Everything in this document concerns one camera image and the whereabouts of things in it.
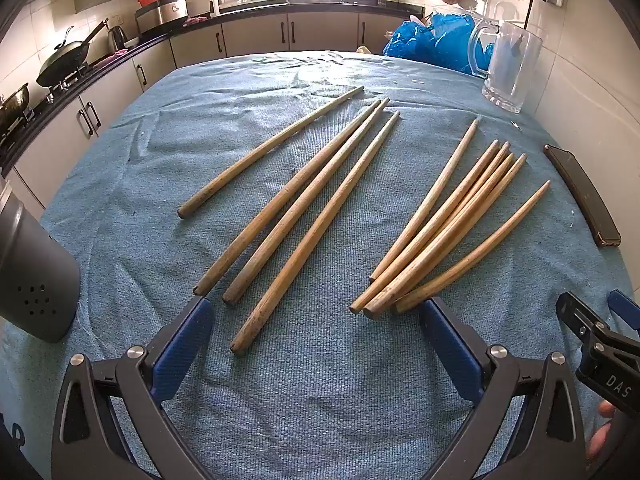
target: finger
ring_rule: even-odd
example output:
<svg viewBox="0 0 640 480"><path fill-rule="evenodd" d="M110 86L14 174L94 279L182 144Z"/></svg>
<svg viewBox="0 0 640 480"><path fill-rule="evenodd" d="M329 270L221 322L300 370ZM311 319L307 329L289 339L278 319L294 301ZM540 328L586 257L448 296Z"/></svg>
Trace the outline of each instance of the finger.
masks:
<svg viewBox="0 0 640 480"><path fill-rule="evenodd" d="M616 411L616 407L611 404L608 400L603 400L598 406L598 413L600 415L605 416L607 418L613 417L614 412Z"/></svg>
<svg viewBox="0 0 640 480"><path fill-rule="evenodd" d="M594 433L589 442L589 447L587 448L587 460L592 460L595 458L602 446L604 446L604 441L607 439L607 434L611 429L611 423L608 422L603 427L601 427L598 431Z"/></svg>

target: blue gripper pad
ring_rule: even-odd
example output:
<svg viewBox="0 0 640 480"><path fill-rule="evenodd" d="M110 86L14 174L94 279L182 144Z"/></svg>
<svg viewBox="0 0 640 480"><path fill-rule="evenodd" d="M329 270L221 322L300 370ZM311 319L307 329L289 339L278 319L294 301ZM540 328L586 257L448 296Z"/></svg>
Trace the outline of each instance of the blue gripper pad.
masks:
<svg viewBox="0 0 640 480"><path fill-rule="evenodd" d="M477 406L484 395L482 368L435 301L421 304L420 325L460 397Z"/></svg>
<svg viewBox="0 0 640 480"><path fill-rule="evenodd" d="M607 303L613 312L640 335L640 306L634 300L616 289L609 293Z"/></svg>
<svg viewBox="0 0 640 480"><path fill-rule="evenodd" d="M174 397L212 327L213 309L209 300L202 298L156 361L150 390L156 402Z"/></svg>

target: smartphone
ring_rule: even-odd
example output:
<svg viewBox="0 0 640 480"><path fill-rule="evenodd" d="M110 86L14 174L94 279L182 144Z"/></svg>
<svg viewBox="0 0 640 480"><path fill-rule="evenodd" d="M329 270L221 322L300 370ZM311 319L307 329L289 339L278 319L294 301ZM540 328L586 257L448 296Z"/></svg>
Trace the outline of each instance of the smartphone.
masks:
<svg viewBox="0 0 640 480"><path fill-rule="evenodd" d="M545 155L551 160L564 183L571 191L587 221L598 247L618 246L622 239L616 224L598 191L571 152L546 144Z"/></svg>

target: wok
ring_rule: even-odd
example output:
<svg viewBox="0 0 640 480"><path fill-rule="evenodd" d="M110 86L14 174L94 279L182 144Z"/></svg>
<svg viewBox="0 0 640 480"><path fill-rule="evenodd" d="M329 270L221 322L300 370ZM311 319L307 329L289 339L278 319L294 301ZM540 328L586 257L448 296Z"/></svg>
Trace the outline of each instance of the wok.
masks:
<svg viewBox="0 0 640 480"><path fill-rule="evenodd" d="M66 43L66 37L73 25L66 30L65 39L56 46L56 51L42 64L36 82L40 86L55 86L66 76L76 70L89 53L89 42L107 25L107 20L100 22L84 41Z"/></svg>
<svg viewBox="0 0 640 480"><path fill-rule="evenodd" d="M29 104L28 83L22 85L14 94L0 105L0 136L2 136L9 126L14 124L20 114L26 110Z"/></svg>

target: gray cylindrical container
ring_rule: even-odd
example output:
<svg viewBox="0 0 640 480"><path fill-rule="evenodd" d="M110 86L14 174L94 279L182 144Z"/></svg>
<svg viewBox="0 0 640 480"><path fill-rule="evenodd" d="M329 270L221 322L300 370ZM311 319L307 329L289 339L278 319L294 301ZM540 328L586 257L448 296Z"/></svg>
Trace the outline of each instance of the gray cylindrical container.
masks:
<svg viewBox="0 0 640 480"><path fill-rule="evenodd" d="M0 316L55 343L76 315L80 269L18 197L7 194L0 200Z"/></svg>

